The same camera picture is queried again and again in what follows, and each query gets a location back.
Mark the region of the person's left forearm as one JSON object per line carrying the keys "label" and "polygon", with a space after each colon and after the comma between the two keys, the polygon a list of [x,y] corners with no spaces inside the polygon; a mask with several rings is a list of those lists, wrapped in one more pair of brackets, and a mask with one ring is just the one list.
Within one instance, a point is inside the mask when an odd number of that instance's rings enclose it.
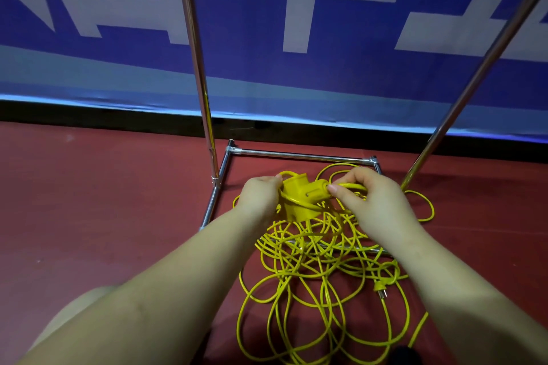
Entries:
{"label": "person's left forearm", "polygon": [[231,209],[81,311],[16,365],[190,364],[265,230]]}

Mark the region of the person's right hand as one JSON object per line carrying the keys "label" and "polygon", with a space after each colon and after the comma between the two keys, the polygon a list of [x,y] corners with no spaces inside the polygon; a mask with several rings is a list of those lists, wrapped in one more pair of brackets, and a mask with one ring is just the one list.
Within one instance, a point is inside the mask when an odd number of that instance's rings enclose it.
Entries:
{"label": "person's right hand", "polygon": [[396,258],[424,234],[400,186],[372,169],[355,167],[333,184],[358,197],[350,210],[364,233]]}

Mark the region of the chrome metal rack frame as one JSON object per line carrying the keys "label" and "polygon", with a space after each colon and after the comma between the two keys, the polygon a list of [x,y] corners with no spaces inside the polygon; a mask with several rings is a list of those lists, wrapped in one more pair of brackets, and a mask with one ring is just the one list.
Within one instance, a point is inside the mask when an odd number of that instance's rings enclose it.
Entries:
{"label": "chrome metal rack frame", "polygon": [[[453,126],[456,119],[464,110],[469,100],[473,97],[480,85],[488,76],[492,67],[501,58],[510,43],[518,35],[519,31],[529,19],[531,14],[539,7],[543,0],[522,0],[515,10],[515,13],[506,22],[500,32],[497,34],[493,43],[483,56],[479,66],[472,74],[469,82],[466,84],[460,96],[451,105],[449,111],[442,119],[441,123],[434,130],[428,139],[426,146],[414,161],[408,173],[403,178],[401,189],[406,191],[408,186],[414,181],[416,175],[420,172],[424,164],[428,161],[433,152],[438,148],[442,139],[447,134],[449,128]],[[379,174],[382,174],[380,164],[375,156],[369,159],[343,158],[336,156],[322,156],[312,154],[283,153],[264,150],[242,149],[236,147],[234,140],[230,139],[225,149],[223,161],[218,163],[215,147],[215,136],[211,122],[207,77],[204,67],[203,50],[200,36],[199,21],[196,13],[195,0],[182,0],[186,28],[188,31],[188,41],[190,44],[191,56],[194,66],[194,76],[198,98],[201,106],[201,118],[204,129],[204,136],[207,143],[210,156],[211,179],[213,189],[209,198],[208,206],[205,211],[200,230],[203,230],[212,220],[218,199],[222,193],[225,176],[228,172],[229,164],[233,156],[264,157],[287,160],[301,160],[314,162],[342,163],[344,165],[362,164],[374,168]]]}

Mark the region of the blue and white banner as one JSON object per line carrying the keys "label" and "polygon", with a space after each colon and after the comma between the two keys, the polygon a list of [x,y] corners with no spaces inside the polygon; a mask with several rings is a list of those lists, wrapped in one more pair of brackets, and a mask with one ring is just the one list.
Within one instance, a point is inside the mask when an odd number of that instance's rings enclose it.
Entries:
{"label": "blue and white banner", "polygon": [[[215,117],[432,133],[521,0],[195,0]],[[182,0],[0,0],[0,99],[199,115]]]}

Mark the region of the yellow extension socket block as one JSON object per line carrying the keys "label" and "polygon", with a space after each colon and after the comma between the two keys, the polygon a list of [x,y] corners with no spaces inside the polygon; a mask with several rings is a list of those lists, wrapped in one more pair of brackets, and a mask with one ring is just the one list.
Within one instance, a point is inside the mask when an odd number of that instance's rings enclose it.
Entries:
{"label": "yellow extension socket block", "polygon": [[307,174],[299,175],[291,171],[283,171],[280,176],[284,178],[279,189],[279,214],[283,220],[302,223],[332,211],[327,180],[310,182]]}

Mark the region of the person's right forearm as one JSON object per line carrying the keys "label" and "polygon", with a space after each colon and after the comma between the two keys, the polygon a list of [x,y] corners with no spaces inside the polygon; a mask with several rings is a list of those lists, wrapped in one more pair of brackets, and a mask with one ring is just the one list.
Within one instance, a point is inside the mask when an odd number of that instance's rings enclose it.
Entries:
{"label": "person's right forearm", "polygon": [[548,365],[548,330],[421,225],[368,235],[403,265],[460,365]]}

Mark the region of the person's leg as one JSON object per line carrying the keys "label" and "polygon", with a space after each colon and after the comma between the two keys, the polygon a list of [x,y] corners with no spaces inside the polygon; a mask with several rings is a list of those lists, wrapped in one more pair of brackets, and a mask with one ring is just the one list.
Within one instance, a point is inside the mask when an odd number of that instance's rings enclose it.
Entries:
{"label": "person's leg", "polygon": [[31,351],[36,345],[38,345],[47,337],[49,337],[50,334],[55,332],[59,327],[61,327],[66,322],[71,320],[73,317],[78,315],[81,311],[85,310],[90,305],[95,303],[98,299],[111,293],[117,288],[118,288],[118,285],[97,287],[80,295],[76,299],[72,300],[49,321],[49,323],[46,325],[44,330],[38,335],[36,340],[32,343],[31,347],[29,348],[29,351]]}

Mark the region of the person's left hand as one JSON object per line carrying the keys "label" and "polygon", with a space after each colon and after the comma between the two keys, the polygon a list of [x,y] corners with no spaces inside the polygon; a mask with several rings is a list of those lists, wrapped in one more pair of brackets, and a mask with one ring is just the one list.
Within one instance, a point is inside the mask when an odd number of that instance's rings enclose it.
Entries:
{"label": "person's left hand", "polygon": [[279,204],[278,190],[261,190],[260,177],[248,180],[239,196],[236,209],[238,214],[243,216],[257,228],[265,230],[276,214]]}

